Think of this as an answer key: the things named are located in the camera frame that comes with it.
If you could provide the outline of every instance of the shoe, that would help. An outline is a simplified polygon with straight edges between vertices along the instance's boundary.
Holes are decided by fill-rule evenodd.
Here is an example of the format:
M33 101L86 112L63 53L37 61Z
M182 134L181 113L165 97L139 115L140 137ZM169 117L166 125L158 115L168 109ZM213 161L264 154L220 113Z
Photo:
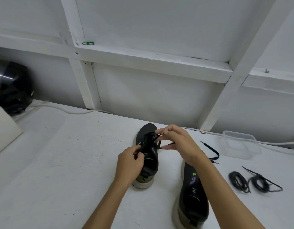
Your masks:
M196 170L185 161L181 167L183 185L173 208L173 221L178 229L201 228L208 218L208 199Z
M145 155L141 173L132 182L132 185L139 189L149 188L154 181L154 175L158 171L160 142L158 145L157 138L159 135L154 132L155 130L157 130L157 127L154 124L146 124L138 131L135 139L135 145L141 145L140 152Z

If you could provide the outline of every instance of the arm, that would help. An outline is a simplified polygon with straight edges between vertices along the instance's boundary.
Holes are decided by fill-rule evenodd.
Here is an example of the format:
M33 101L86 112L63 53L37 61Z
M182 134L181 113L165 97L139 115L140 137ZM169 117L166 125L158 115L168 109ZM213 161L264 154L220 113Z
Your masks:
M171 140L176 143L162 146L162 149L177 150L181 157L196 169L221 229L265 229L239 200L186 130L169 125L166 128L156 130L156 133L162 134L158 140Z
M144 165L144 155L134 154L141 146L127 148L118 156L114 181L82 229L110 229L117 209L127 189Z

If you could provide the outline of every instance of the clear plastic container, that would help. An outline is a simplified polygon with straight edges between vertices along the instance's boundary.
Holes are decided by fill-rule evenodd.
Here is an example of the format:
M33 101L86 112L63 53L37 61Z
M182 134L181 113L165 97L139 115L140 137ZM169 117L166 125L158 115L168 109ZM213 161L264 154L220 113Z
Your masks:
M225 156L245 160L262 153L254 136L232 131L223 131L220 147Z

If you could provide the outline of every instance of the black helmet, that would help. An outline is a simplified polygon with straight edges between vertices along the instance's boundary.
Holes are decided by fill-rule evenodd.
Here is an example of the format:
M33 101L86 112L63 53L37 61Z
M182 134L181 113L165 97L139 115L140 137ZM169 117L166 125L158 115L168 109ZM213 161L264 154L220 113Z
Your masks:
M27 67L0 59L0 106L8 114L17 114L31 104L33 81Z

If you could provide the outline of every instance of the purple logo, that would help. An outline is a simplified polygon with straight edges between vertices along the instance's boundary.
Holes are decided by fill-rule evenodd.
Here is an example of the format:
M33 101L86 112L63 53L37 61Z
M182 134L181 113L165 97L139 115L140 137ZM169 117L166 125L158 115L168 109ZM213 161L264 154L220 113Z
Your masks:
M193 177L193 178L192 178L192 181L190 182L190 184L194 184L195 181L196 181L196 177Z

